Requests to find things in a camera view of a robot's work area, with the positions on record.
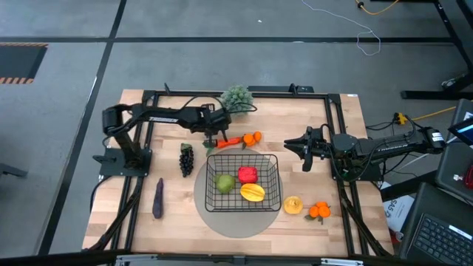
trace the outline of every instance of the laptop keyboard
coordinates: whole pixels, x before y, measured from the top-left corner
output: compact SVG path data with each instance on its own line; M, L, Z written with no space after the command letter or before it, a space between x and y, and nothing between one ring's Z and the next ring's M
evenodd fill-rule
M443 263L473 265L472 236L431 215L422 215L413 245Z

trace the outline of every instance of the orange warning stripe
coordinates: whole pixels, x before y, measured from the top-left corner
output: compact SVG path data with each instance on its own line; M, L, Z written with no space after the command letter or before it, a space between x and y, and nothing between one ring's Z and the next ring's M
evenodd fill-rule
M0 46L17 46L17 47L47 47L48 44L42 43L0 43Z
M34 78L0 78L0 84L30 84Z

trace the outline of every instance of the orange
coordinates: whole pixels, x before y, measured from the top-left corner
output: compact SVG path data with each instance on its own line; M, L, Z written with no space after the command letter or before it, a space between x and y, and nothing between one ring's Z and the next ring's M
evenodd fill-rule
M309 215L312 218L316 218L319 215L319 207L317 207L317 206L310 207Z
M317 202L316 206L319 208L322 206L328 207L328 204L326 202Z
M322 218L327 218L330 216L331 212L327 206L319 207L319 214Z
M252 143L253 141L254 141L254 137L252 134L243 135L243 142L245 142L247 145Z
M253 140L250 143L246 143L246 146L253 146L255 144L256 144L256 140Z
M254 132L253 137L257 142L261 140L261 132Z

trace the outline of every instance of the gray floor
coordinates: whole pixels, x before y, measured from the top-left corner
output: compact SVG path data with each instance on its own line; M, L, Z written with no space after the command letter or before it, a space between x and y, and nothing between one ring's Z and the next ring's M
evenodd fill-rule
M371 27L383 37L447 36L432 4L397 4L368 16L354 1L308 1ZM107 36L118 0L0 0L0 36ZM472 30L454 1L447 14L473 58ZM379 10L386 3L367 3ZM359 27L298 0L128 1L118 36L347 36ZM376 45L363 45L375 51ZM95 79L104 44L51 44L31 85L0 86L0 162L27 169L24 179L0 178L0 257L24 256L34 246ZM317 92L356 93L366 124L394 112L416 117L454 106L454 101L401 100L404 89L438 90L466 66L452 45L383 44L367 57L355 44L115 44L52 245L53 253L80 250L102 154L100 113L122 89L224 90L245 85L314 86ZM423 120L446 132L452 113ZM406 128L397 128L402 132ZM388 132L370 132L379 137ZM422 174L439 157L403 171ZM393 175L391 183L408 176Z

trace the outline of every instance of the red bell pepper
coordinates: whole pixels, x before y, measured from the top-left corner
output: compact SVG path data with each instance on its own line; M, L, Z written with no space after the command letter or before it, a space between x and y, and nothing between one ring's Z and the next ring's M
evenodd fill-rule
M242 166L238 169L238 180L242 184L255 183L258 181L258 170L256 167Z

